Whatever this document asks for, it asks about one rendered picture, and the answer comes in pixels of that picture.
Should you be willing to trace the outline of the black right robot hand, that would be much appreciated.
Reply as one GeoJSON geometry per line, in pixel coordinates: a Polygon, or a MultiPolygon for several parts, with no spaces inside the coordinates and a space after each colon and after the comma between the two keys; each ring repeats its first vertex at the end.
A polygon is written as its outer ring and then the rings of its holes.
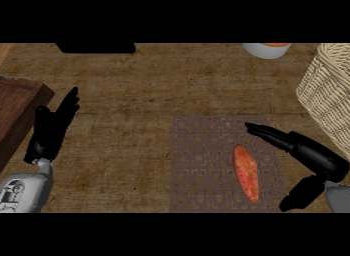
{"type": "Polygon", "coordinates": [[[304,177],[288,195],[283,197],[279,209],[286,212],[304,209],[325,191],[326,182],[338,183],[350,172],[350,162],[317,141],[295,131],[285,133],[276,128],[246,122],[246,131],[260,137],[308,168],[313,175],[304,177]]]}

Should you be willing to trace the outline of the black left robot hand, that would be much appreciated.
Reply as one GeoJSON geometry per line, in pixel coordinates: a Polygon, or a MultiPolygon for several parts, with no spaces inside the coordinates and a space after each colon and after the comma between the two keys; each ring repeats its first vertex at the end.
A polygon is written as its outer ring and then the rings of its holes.
{"type": "Polygon", "coordinates": [[[68,127],[79,109],[78,88],[66,94],[54,112],[45,106],[35,109],[32,137],[23,161],[34,164],[41,158],[53,161],[57,157],[68,127]]]}

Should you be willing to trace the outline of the orange sweet potato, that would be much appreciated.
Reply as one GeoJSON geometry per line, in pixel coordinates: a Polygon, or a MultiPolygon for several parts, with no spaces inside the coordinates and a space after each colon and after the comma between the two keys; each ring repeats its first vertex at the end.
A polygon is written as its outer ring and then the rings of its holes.
{"type": "Polygon", "coordinates": [[[233,149],[233,166],[243,193],[257,203],[260,198],[257,162],[240,144],[233,149]]]}

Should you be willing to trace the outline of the pale wicker basket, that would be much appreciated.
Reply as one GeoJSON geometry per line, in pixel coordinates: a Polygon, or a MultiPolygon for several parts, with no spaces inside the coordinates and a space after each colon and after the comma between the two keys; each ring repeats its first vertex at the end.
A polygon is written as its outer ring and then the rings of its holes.
{"type": "Polygon", "coordinates": [[[320,129],[350,160],[350,43],[322,43],[295,90],[320,129]]]}

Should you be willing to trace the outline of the brown patterned placemat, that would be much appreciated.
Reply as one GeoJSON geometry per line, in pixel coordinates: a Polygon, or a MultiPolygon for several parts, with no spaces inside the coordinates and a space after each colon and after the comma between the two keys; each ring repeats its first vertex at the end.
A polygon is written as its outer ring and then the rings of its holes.
{"type": "Polygon", "coordinates": [[[276,148],[246,132],[264,116],[175,116],[171,124],[170,210],[187,213],[276,213],[286,194],[276,148]],[[260,198],[239,184],[233,149],[240,145],[258,167],[260,198]]]}

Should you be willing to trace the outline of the black appliance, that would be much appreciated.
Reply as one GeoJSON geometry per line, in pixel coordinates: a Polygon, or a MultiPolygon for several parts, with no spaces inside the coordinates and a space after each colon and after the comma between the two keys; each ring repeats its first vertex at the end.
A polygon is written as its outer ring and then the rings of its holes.
{"type": "Polygon", "coordinates": [[[71,54],[133,54],[136,52],[136,45],[133,43],[57,43],[63,53],[71,54]]]}

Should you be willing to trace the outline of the white bowl with orange content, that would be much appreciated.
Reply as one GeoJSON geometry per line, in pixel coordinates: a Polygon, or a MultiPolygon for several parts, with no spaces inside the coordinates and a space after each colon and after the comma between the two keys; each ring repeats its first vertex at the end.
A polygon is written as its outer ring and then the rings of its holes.
{"type": "Polygon", "coordinates": [[[289,43],[243,43],[243,49],[261,59],[280,58],[289,47],[289,43]]]}

